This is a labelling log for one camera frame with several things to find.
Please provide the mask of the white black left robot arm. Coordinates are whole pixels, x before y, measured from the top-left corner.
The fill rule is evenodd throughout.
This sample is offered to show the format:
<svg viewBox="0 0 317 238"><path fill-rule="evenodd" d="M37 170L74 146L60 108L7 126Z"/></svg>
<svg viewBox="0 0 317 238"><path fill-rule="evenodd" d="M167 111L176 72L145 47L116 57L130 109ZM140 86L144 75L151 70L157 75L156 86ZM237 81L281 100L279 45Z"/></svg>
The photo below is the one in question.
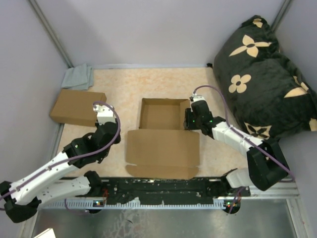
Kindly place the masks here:
<svg viewBox="0 0 317 238"><path fill-rule="evenodd" d="M88 164L100 164L113 144L121 141L121 122L113 106L100 101L93 103L97 115L96 131L73 139L45 165L28 176L0 184L2 210L14 223L24 222L38 210L58 200L75 196L99 196L103 190L101 178L95 171L61 182L66 174Z"/></svg>

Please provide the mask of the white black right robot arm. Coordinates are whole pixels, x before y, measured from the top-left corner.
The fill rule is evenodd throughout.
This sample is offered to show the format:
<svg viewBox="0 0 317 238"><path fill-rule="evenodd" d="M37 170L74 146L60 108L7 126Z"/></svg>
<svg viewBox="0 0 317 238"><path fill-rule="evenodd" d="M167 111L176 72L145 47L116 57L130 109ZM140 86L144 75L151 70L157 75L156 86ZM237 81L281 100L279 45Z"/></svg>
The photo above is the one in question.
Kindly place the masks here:
<svg viewBox="0 0 317 238"><path fill-rule="evenodd" d="M235 128L222 117L214 117L203 96L190 97L190 107L185 110L184 128L200 130L205 136L222 142L247 159L248 166L227 172L221 183L221 192L233 196L240 187L255 186L266 191L290 175L290 169L279 144Z"/></svg>

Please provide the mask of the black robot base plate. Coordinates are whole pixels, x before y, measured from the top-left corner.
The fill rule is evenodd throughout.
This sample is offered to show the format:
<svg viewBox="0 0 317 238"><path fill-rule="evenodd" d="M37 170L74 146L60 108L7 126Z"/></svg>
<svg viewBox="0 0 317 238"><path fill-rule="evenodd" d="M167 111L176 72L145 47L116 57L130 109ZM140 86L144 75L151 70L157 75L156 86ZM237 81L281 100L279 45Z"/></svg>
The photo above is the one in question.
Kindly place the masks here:
<svg viewBox="0 0 317 238"><path fill-rule="evenodd" d="M112 208L211 208L236 213L249 189L230 188L223 177L149 179L103 177L97 191L86 195L99 198L93 206Z"/></svg>

